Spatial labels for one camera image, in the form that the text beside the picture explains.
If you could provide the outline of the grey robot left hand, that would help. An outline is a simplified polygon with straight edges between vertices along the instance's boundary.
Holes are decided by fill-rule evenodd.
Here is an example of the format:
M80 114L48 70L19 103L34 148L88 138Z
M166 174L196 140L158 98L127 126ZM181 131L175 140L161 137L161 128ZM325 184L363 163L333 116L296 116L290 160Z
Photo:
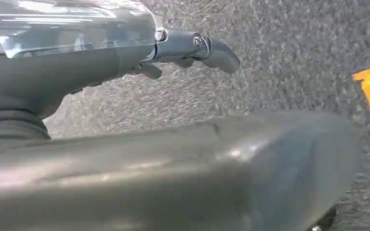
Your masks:
M222 42L166 30L138 0L0 0L0 231L306 231L350 188L363 152L320 112L52 140L63 98L155 63L240 65Z

